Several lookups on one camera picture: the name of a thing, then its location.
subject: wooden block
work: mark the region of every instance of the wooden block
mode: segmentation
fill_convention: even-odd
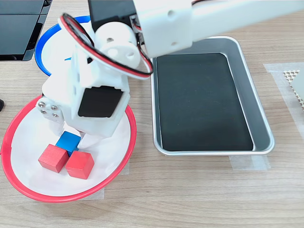
[[[66,163],[66,170],[71,177],[87,179],[94,166],[90,153],[74,151]]]
[[[42,167],[54,172],[60,172],[68,158],[66,150],[49,144],[38,161]]]

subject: metal tray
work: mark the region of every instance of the metal tray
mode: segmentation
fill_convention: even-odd
[[[153,117],[153,141],[161,153],[169,156],[185,155],[261,155],[273,150],[275,140],[266,119],[263,107],[258,98],[257,91],[246,65],[245,57],[239,43],[231,37],[211,37],[193,43],[193,46],[172,53],[172,55],[183,54],[209,54],[221,53],[228,61],[231,75],[234,80],[237,95],[242,111],[250,132],[253,143],[251,151],[168,151],[162,147],[162,130],[160,125],[157,64],[154,62],[154,74],[151,76],[152,86],[152,117]]]

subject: wood grain surface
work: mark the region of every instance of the wood grain surface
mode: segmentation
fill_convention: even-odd
[[[62,12],[88,15],[86,1],[54,1],[43,32]],[[152,142],[150,81],[130,79],[138,137],[130,174],[103,200],[46,204],[23,196],[0,168],[3,228],[301,228],[304,143],[264,63],[304,62],[304,12],[229,32],[244,51],[276,147],[268,171],[234,171],[229,157],[165,157]],[[29,62],[0,62],[0,141],[13,117],[41,94],[47,76]]]

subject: white robot link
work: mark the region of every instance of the white robot link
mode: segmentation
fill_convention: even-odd
[[[64,124],[78,130],[79,148],[112,136],[130,99],[128,76],[147,79],[152,74],[141,44],[150,58],[158,57],[302,10],[304,1],[89,0],[89,7],[86,29],[68,14],[58,19],[75,48],[66,67],[44,83],[36,105],[55,134],[62,133]],[[141,60],[147,71],[136,69]]]

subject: red and black wire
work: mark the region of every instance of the red and black wire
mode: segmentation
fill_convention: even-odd
[[[108,65],[115,67],[121,71],[124,71],[128,74],[147,78],[153,73],[153,64],[150,61],[150,59],[145,55],[143,52],[138,36],[137,36],[137,47],[140,51],[140,54],[146,63],[146,65],[149,68],[149,72],[140,71],[137,69],[133,69],[129,66],[126,66],[124,64],[121,64],[114,59],[108,57],[104,53],[100,52],[98,49],[94,47],[94,42],[88,35],[88,33],[85,31],[85,29],[69,14],[64,13],[60,17],[60,21],[64,28],[68,31],[68,33],[73,37],[73,39],[85,50],[91,55],[93,59],[101,60]]]

